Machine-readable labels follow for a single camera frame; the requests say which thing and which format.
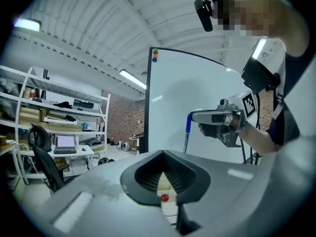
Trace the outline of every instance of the ceiling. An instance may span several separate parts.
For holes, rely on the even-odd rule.
[[[142,73],[151,46],[202,55],[241,72],[258,38],[219,30],[216,24],[205,32],[194,1],[35,0],[23,16],[40,20],[41,32],[15,29],[4,59],[18,66],[18,54],[24,66],[25,60],[36,62],[133,100],[144,98],[144,90],[119,71],[146,81]],[[281,47],[269,39],[258,60],[268,67]]]

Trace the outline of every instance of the hand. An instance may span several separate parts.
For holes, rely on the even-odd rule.
[[[233,120],[230,124],[230,127],[233,131],[236,131],[239,127],[239,119],[240,119],[240,115],[239,114],[233,114]]]
[[[239,114],[233,114],[233,120],[230,124],[230,128],[233,130],[233,131],[236,131],[238,129],[238,126],[239,126],[239,119],[240,119],[240,115]],[[204,134],[204,131],[203,131],[203,127],[201,124],[198,124],[198,128],[199,128],[199,131],[203,134]]]
[[[202,128],[201,124],[198,124],[198,128],[199,128],[199,131],[204,135],[203,128]]]

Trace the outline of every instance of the storage box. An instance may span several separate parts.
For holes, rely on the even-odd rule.
[[[23,98],[24,99],[29,99],[31,93],[31,88],[26,87],[23,93]]]
[[[44,122],[44,118],[49,114],[48,108],[43,108],[40,115],[40,121]]]
[[[8,139],[8,140],[16,140],[16,139],[15,139],[15,134],[13,134],[13,133],[8,133],[8,134],[7,134],[7,139]],[[25,145],[27,145],[27,147],[26,147],[25,145],[19,145],[20,151],[26,151],[26,152],[29,151],[28,149],[30,149],[30,148],[29,148],[29,143],[28,143],[28,137],[27,137],[27,135],[19,135],[19,144],[25,144]]]
[[[73,131],[73,132],[82,132],[81,125],[74,125],[74,124],[58,124],[58,123],[49,123],[48,129],[51,130],[58,130],[58,131]]]
[[[6,145],[6,136],[0,135],[0,146]]]
[[[26,125],[26,126],[32,126],[31,123],[36,124],[36,125],[40,125],[41,127],[43,127],[44,129],[49,129],[49,125],[47,123],[44,122],[38,122],[38,121],[30,121],[30,120],[26,120],[26,119],[19,119],[19,124],[20,125]]]
[[[21,113],[28,113],[28,114],[32,114],[32,115],[36,115],[36,116],[40,115],[40,110],[27,108],[27,107],[21,107],[20,108],[20,112]]]
[[[63,116],[59,116],[59,115],[55,115],[55,114],[47,114],[46,117],[48,119],[56,119],[56,120],[65,120],[65,117]]]
[[[25,120],[30,120],[30,121],[40,121],[40,116],[39,115],[32,115],[29,113],[19,113],[19,118],[20,119],[25,119]]]

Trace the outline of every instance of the office chair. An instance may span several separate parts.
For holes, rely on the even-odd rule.
[[[54,159],[48,154],[51,141],[44,128],[32,124],[32,128],[28,132],[28,142],[34,152],[39,169],[47,178],[46,185],[52,192],[56,192],[75,178],[70,177],[66,181],[64,180],[63,169],[69,167],[69,164],[56,166]]]

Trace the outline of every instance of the whiteboard frame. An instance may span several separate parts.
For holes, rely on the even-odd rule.
[[[206,59],[208,61],[217,63],[221,66],[223,66],[224,68],[230,69],[240,75],[242,75],[239,71],[236,71],[230,67],[227,67],[217,61],[214,61],[212,59],[206,58],[204,56],[198,55],[198,54],[194,54],[194,53],[189,53],[189,52],[185,52],[185,51],[181,51],[181,50],[176,50],[176,49],[171,49],[171,48],[163,48],[163,47],[150,47],[149,48],[149,55],[148,55],[148,65],[147,65],[147,79],[146,79],[146,95],[145,95],[145,119],[144,119],[144,152],[148,152],[148,148],[149,148],[149,99],[150,99],[150,81],[151,81],[151,70],[152,70],[152,55],[153,55],[153,49],[157,48],[158,50],[167,50],[167,51],[173,51],[173,52],[180,52],[180,53],[185,53],[188,55],[193,55],[193,56],[197,56],[199,58],[203,58]]]

